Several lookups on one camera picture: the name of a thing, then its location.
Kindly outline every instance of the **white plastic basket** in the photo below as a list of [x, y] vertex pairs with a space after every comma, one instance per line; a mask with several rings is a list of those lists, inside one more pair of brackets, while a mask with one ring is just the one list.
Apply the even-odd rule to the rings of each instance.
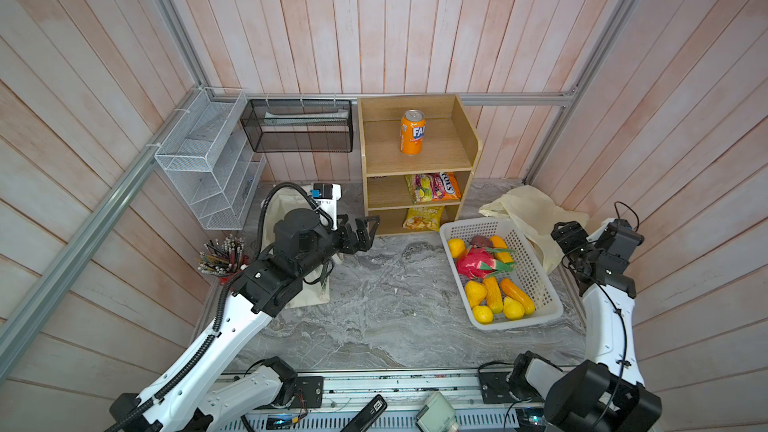
[[[448, 240], [452, 238], [460, 238], [469, 243], [475, 235], [485, 235], [485, 237], [498, 235], [504, 238], [509, 248], [514, 250], [514, 254], [512, 254], [514, 270], [512, 272], [496, 272], [494, 276], [499, 282], [505, 277], [510, 278], [515, 285], [528, 294], [536, 306], [536, 311], [531, 315], [511, 321], [504, 314], [496, 314], [493, 322], [488, 325], [481, 324], [475, 320], [475, 316], [472, 314], [472, 309], [467, 301], [467, 295], [464, 292], [464, 286], [471, 279], [456, 271], [456, 264], [453, 262], [451, 251], [448, 248]], [[446, 249], [448, 261], [451, 263], [451, 270], [456, 279], [458, 292], [462, 296], [464, 309], [467, 312], [469, 321], [476, 328], [481, 331], [501, 331], [508, 328], [526, 327], [553, 321], [563, 314], [563, 303], [560, 302], [558, 293], [554, 290], [552, 282], [550, 282], [542, 264], [536, 258], [536, 254], [528, 240], [518, 230], [512, 220], [481, 217], [449, 222], [440, 227], [440, 239], [442, 240], [442, 246]]]

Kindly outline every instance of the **can lid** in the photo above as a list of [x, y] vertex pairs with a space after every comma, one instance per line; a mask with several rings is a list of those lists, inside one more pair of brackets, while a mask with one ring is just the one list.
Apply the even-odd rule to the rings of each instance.
[[406, 119], [410, 120], [411, 122], [420, 122], [421, 120], [424, 120], [424, 112], [414, 109], [407, 110]]

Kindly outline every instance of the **orange soda can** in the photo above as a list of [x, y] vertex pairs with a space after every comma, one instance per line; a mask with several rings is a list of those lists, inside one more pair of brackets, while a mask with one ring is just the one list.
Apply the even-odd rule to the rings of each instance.
[[422, 150], [424, 138], [424, 112], [421, 110], [407, 110], [402, 116], [400, 127], [400, 152], [415, 156]]

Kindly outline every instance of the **black mesh basket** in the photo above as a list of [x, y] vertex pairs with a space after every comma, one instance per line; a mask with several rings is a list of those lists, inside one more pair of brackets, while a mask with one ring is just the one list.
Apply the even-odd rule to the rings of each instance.
[[349, 100], [252, 99], [240, 118], [255, 152], [351, 152]]

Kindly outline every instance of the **pink wooden wall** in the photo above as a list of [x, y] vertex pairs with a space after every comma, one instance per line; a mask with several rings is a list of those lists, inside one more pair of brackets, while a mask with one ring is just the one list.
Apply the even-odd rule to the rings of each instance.
[[[616, 1], [174, 3], [212, 85], [397, 93], [570, 90]], [[485, 139], [476, 177], [523, 177], [556, 112], [472, 108]], [[359, 181], [359, 154], [269, 154], [266, 177]]]
[[[0, 0], [0, 323], [192, 77], [152, 0]], [[208, 235], [153, 174], [2, 386], [2, 430], [102, 430], [191, 339]]]
[[534, 181], [592, 226], [639, 214], [635, 347], [666, 430], [768, 427], [767, 103], [768, 0], [643, 0]]

